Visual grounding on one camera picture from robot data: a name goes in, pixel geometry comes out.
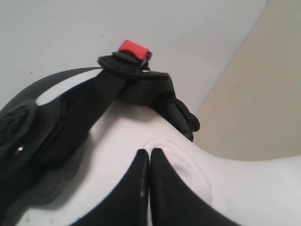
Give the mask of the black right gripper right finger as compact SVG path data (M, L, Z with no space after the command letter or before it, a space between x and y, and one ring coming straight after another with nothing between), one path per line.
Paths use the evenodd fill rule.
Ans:
M154 226L237 226L199 198L176 173L164 152L150 156L150 208Z

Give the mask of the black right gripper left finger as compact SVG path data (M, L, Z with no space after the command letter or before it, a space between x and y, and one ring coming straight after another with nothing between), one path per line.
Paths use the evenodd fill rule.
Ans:
M149 155L140 149L126 174L77 226L146 226L149 197Z

